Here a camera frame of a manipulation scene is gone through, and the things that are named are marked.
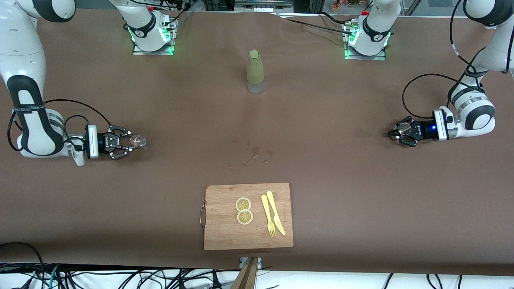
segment yellow knife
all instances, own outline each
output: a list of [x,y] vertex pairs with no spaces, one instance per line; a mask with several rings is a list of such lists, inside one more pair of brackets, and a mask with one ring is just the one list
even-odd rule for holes
[[273,222],[277,226],[277,229],[280,231],[280,233],[285,235],[286,231],[284,231],[284,227],[282,227],[282,223],[280,222],[279,214],[277,213],[277,207],[275,206],[275,199],[273,199],[273,193],[271,191],[267,191],[266,196],[268,197],[271,208],[273,209]]

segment metal ring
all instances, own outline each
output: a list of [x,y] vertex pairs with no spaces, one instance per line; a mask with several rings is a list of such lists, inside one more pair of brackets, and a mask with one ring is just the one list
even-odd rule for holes
[[205,225],[201,222],[201,215],[202,215],[202,212],[204,212],[204,211],[205,211],[205,202],[202,205],[202,207],[200,208],[200,226],[201,226],[202,230],[205,232]]

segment brown tabletop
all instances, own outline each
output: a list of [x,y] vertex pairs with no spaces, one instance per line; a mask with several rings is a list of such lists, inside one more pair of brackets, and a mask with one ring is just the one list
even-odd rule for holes
[[[363,62],[344,59],[336,32],[264,13],[195,13],[169,57],[131,55],[117,11],[40,21],[45,99],[86,102],[149,143],[77,167],[71,158],[24,158],[1,138],[0,242],[31,243],[55,263],[235,268],[239,256],[255,254],[277,270],[514,274],[512,76],[483,81],[497,108],[486,136],[414,149],[384,136],[407,116],[400,96],[410,79],[464,70],[448,24],[399,18],[388,60]],[[493,34],[467,19],[454,31],[467,59]],[[251,49],[265,66],[260,95],[246,88]],[[452,85],[421,79],[408,106],[430,115]],[[7,124],[4,85],[0,94]],[[85,107],[48,107],[107,128]],[[73,120],[68,130],[82,128]],[[254,146],[263,150],[255,159]],[[294,247],[203,250],[206,185],[282,182],[291,187]],[[0,254],[35,261],[22,248]]]

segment wooden cutting board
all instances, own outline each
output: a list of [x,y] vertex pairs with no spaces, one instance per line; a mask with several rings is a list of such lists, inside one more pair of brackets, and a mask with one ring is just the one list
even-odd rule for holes
[[[273,192],[277,212],[286,235],[275,227],[276,236],[270,237],[261,195]],[[235,206],[240,197],[251,201],[253,220],[247,225],[237,221]],[[269,206],[271,218],[273,210]],[[289,183],[244,184],[205,187],[204,250],[281,248],[293,246],[291,196]]]

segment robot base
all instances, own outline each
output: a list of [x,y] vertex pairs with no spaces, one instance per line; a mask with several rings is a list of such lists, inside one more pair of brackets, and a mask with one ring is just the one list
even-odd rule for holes
[[[341,29],[343,31],[350,31],[348,27],[344,24],[341,24]],[[350,41],[350,35],[343,34],[343,43],[344,43],[344,58],[345,59],[356,59],[356,60],[386,60],[386,50],[382,48],[382,50],[373,56],[365,56],[358,53],[355,48],[350,46],[348,42]]]
[[139,48],[134,41],[134,48],[132,49],[133,55],[173,55],[175,52],[175,40],[177,38],[179,19],[175,20],[173,24],[170,24],[170,31],[164,32],[165,37],[169,37],[171,40],[156,51],[144,51]]

